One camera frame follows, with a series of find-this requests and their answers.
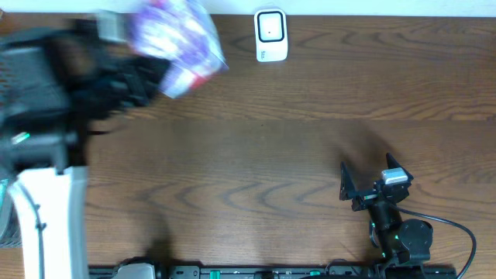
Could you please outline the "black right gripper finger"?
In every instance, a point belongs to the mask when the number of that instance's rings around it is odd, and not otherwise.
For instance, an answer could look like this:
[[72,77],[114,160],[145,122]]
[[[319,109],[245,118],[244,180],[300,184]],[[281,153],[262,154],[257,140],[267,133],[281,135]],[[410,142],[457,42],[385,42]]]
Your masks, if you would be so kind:
[[389,169],[401,168],[407,175],[409,181],[414,180],[414,177],[403,166],[401,166],[399,162],[396,161],[391,153],[386,153],[386,161]]
[[340,164],[341,182],[339,190],[339,199],[341,201],[353,199],[356,196],[356,188],[353,183],[352,177],[348,171],[347,165],[344,161]]

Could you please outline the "purple snack packet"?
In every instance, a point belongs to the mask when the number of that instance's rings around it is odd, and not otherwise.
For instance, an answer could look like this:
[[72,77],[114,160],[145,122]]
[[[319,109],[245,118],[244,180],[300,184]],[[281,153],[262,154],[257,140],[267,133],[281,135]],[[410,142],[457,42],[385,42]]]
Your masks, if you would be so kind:
[[195,0],[146,1],[131,15],[132,48],[165,59],[170,68],[160,91],[180,98],[228,69],[212,17]]

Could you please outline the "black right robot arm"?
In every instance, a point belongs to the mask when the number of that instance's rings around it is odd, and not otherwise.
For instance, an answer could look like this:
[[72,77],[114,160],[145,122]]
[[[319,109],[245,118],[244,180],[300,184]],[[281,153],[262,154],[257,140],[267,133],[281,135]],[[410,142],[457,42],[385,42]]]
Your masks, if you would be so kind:
[[433,228],[420,219],[401,217],[397,203],[409,196],[413,176],[386,154],[387,169],[372,188],[358,189],[345,163],[340,164],[341,184],[339,199],[350,200],[353,211],[369,212],[373,232],[384,257],[394,265],[421,264],[430,259]]

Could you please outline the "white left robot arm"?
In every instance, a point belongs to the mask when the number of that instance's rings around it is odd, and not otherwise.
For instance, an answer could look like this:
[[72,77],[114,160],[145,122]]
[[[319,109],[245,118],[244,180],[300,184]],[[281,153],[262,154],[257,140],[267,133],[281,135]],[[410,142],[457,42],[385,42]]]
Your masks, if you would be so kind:
[[145,107],[168,60],[115,57],[84,20],[70,29],[34,28],[1,39],[7,84],[1,103],[2,207],[22,241],[27,278],[90,275],[84,207],[90,123]]

